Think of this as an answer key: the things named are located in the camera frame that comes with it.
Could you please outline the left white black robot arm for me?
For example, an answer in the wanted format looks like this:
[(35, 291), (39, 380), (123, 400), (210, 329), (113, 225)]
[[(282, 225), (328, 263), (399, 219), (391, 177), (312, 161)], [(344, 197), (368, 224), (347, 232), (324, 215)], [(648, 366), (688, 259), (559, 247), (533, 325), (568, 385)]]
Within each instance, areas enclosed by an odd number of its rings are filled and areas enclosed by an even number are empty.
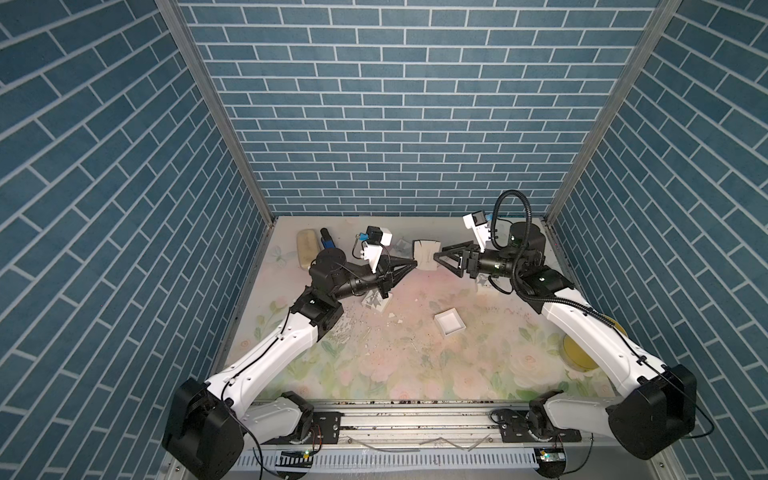
[(190, 378), (174, 392), (162, 446), (198, 479), (220, 479), (236, 463), (245, 441), (300, 441), (312, 426), (313, 406), (294, 392), (254, 406), (264, 388), (312, 348), (343, 314), (342, 299), (389, 292), (417, 266), (386, 255), (376, 267), (347, 261), (338, 248), (318, 253), (311, 282), (282, 323), (238, 361), (206, 380)]

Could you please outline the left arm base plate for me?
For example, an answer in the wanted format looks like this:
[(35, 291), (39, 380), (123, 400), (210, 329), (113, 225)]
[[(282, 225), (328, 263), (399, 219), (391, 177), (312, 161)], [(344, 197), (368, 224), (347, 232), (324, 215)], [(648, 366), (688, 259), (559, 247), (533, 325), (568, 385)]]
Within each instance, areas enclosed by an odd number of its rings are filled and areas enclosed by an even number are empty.
[(336, 445), (341, 433), (343, 414), (339, 411), (314, 412), (311, 420), (301, 420), (297, 431), (266, 441), (267, 445)]

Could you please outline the white jewelry box base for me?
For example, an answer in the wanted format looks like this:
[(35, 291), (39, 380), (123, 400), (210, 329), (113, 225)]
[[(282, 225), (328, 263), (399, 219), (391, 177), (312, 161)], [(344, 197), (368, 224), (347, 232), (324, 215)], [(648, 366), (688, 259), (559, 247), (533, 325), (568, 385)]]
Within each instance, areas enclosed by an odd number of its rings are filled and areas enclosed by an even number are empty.
[(463, 332), (466, 329), (466, 324), (456, 308), (435, 314), (434, 321), (445, 337)]

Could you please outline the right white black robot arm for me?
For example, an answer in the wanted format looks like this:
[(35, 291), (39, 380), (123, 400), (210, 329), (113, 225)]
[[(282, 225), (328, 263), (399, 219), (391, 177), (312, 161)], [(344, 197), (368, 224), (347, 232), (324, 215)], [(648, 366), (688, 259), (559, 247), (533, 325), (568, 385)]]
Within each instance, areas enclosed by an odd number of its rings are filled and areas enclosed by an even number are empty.
[(575, 398), (556, 389), (538, 396), (529, 403), (532, 435), (548, 441), (562, 430), (595, 433), (648, 460), (694, 430), (694, 374), (683, 365), (666, 365), (588, 306), (572, 282), (547, 266), (546, 238), (538, 226), (513, 223), (508, 246), (492, 249), (490, 225), (472, 219), (467, 224), (474, 240), (444, 247), (434, 260), (458, 277), (510, 280), (514, 293), (579, 346), (616, 392), (612, 398)]

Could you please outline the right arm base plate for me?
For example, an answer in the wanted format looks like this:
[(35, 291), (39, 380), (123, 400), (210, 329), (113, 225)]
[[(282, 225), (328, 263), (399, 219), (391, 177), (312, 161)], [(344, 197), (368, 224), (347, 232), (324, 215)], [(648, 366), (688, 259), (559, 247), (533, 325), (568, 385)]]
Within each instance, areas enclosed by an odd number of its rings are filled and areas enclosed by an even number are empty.
[(528, 410), (494, 409), (489, 419), (499, 430), (503, 443), (578, 443), (578, 430), (559, 429), (551, 424), (540, 425)]

